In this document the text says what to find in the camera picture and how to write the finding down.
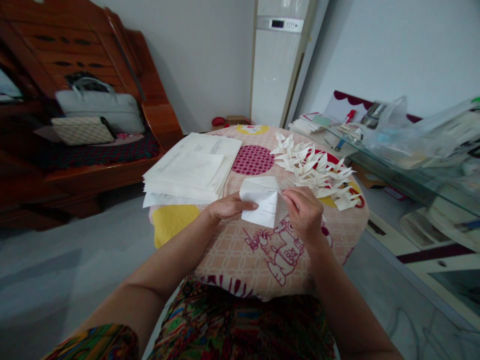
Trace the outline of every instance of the handbag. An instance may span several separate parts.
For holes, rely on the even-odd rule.
[[[51,124],[60,139],[70,146],[111,143],[116,138],[103,116],[55,117]]]
[[[97,83],[109,92],[85,90],[86,84]],[[72,90],[55,93],[65,116],[103,117],[114,133],[142,134],[145,132],[137,101],[130,94],[115,93],[112,86],[93,77],[75,81]]]

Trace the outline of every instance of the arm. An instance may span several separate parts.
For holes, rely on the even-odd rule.
[[[342,359],[402,359],[322,234],[323,206],[308,187],[283,191],[290,223],[304,242],[318,297]]]
[[[120,284],[75,334],[104,324],[127,325],[138,336],[141,357],[165,303],[200,261],[220,220],[257,207],[242,202],[238,192],[209,205]]]

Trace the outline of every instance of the gray bag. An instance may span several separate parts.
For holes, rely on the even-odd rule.
[[[110,92],[84,90],[82,83],[85,81],[97,82]],[[66,117],[104,117],[117,134],[145,132],[137,101],[132,95],[115,93],[110,85],[92,77],[81,78],[72,85],[72,89],[55,94]]]

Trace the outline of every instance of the white wall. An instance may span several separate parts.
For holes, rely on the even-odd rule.
[[[480,94],[479,0],[330,0],[298,114],[334,90],[432,115]]]
[[[146,38],[184,133],[248,116],[254,0],[92,0]]]

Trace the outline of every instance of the gray floor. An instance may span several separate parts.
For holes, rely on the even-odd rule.
[[[3,229],[2,359],[40,358],[155,251],[139,195],[135,186],[109,193],[103,213],[49,231]],[[370,238],[362,239],[345,270],[405,358],[480,358],[476,335],[453,325],[386,257]]]

